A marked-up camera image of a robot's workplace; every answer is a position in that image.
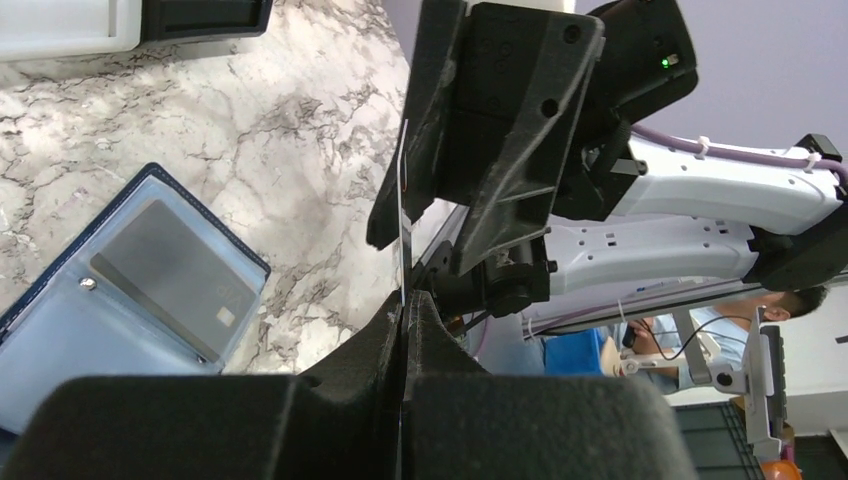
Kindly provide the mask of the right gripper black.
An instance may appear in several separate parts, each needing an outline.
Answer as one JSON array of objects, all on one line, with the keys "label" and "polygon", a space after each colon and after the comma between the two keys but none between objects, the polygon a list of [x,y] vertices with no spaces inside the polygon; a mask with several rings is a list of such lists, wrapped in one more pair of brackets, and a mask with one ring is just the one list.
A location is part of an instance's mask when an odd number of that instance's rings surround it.
[{"label": "right gripper black", "polygon": [[625,157],[633,126],[697,79],[674,1],[467,9],[435,167],[434,199],[467,208],[452,273],[544,235],[550,215],[606,218],[643,173]]}]

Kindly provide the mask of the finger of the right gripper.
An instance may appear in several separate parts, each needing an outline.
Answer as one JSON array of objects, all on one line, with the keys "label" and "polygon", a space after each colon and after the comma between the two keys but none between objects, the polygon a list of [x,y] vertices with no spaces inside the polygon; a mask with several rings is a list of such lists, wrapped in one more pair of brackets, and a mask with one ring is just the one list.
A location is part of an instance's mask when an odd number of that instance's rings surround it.
[{"label": "finger of the right gripper", "polygon": [[366,242],[379,250],[398,238],[398,195],[411,222],[436,196],[435,167],[465,19],[464,1],[421,3],[397,148],[367,222]]}]

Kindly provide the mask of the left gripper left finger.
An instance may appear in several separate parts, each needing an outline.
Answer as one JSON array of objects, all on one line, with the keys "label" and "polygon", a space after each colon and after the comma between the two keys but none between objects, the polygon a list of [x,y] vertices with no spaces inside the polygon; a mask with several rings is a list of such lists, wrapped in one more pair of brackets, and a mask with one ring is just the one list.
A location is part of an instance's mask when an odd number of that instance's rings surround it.
[{"label": "left gripper left finger", "polygon": [[401,318],[368,324],[299,374],[101,376],[37,409],[5,479],[388,479]]}]

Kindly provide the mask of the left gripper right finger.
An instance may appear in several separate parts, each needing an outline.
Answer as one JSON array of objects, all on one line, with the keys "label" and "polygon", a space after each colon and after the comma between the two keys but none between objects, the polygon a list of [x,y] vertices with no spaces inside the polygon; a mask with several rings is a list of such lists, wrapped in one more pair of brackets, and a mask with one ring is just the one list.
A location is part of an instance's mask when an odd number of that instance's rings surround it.
[{"label": "left gripper right finger", "polygon": [[489,374],[424,291],[406,296],[404,326],[404,478],[696,477],[675,415],[651,384]]}]

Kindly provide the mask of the black VIP credit card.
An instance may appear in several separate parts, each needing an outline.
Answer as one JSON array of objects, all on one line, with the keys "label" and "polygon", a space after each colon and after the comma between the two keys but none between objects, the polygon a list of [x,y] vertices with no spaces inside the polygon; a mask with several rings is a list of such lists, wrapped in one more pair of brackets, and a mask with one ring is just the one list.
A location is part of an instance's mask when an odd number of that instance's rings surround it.
[{"label": "black VIP credit card", "polygon": [[396,158],[396,203],[397,203],[397,225],[398,225],[398,255],[400,273],[400,303],[402,307],[407,304],[410,287],[411,250],[412,235],[411,223],[405,208],[406,191],[406,139],[408,131],[408,120],[404,119],[400,129],[400,139]]}]

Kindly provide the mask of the blue card holder wallet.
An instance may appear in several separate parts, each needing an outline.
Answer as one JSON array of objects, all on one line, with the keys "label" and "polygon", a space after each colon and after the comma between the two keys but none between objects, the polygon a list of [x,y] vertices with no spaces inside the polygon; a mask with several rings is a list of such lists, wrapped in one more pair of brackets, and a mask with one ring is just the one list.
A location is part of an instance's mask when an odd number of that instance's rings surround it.
[{"label": "blue card holder wallet", "polygon": [[[93,255],[163,201],[255,289],[229,348],[211,362],[90,266]],[[61,384],[88,376],[217,375],[256,314],[269,264],[161,165],[148,163],[1,318],[1,427],[23,432]]]}]

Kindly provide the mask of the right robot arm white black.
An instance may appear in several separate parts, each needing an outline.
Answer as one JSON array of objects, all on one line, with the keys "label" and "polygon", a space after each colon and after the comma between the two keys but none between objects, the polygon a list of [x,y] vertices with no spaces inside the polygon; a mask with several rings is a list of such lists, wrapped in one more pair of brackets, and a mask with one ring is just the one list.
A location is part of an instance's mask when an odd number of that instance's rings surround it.
[{"label": "right robot arm white black", "polygon": [[406,240],[435,200],[456,203],[456,237],[405,283],[448,316],[675,277],[779,292],[843,273],[847,171],[825,138],[777,155],[640,126],[697,81],[673,1],[425,1],[367,240]]}]

